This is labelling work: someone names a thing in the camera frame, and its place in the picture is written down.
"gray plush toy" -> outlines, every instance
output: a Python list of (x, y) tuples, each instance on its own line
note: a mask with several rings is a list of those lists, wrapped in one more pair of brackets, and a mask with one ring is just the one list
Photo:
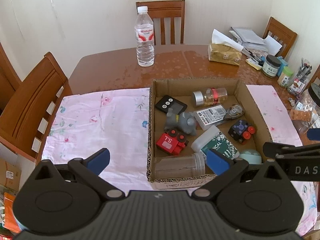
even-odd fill
[(196, 120), (193, 118), (193, 113), (182, 112), (177, 115), (173, 113), (173, 109), (169, 108), (167, 112), (167, 120), (165, 122), (164, 131), (178, 128), (185, 134), (196, 135)]

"tissue pack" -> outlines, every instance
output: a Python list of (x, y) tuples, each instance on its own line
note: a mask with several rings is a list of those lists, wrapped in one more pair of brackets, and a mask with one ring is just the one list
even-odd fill
[(239, 66), (242, 54), (230, 46), (210, 43), (208, 56), (210, 61)]

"green label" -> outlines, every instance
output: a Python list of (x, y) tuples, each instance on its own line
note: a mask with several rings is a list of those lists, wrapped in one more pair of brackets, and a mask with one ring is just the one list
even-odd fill
[(201, 151), (206, 155), (208, 150), (215, 149), (225, 157), (231, 159), (238, 150), (234, 145), (225, 137), (222, 132), (219, 132), (211, 141), (209, 141), (205, 146), (202, 147)]

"water bottle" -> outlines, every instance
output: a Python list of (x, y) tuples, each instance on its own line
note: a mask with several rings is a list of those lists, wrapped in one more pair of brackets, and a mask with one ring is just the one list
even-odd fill
[(155, 61), (155, 43), (153, 21), (148, 15), (148, 6), (138, 7), (138, 18), (135, 25), (137, 40), (137, 58), (142, 67), (149, 67)]

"wooden table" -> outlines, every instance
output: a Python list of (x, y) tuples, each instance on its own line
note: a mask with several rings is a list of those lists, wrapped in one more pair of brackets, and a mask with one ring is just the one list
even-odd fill
[[(225, 77), (239, 78), (248, 85), (272, 85), (285, 107), (290, 110), (287, 90), (249, 66), (243, 55), (240, 66), (212, 62), (208, 60), (207, 45), (157, 45), (155, 63), (141, 67), (137, 62), (136, 49), (120, 49), (83, 57), (63, 90), (56, 107), (55, 115), (63, 96), (85, 94), (97, 91), (143, 88), (150, 86), (153, 79), (187, 77)], [(305, 135), (300, 136), (304, 145), (317, 143)]]

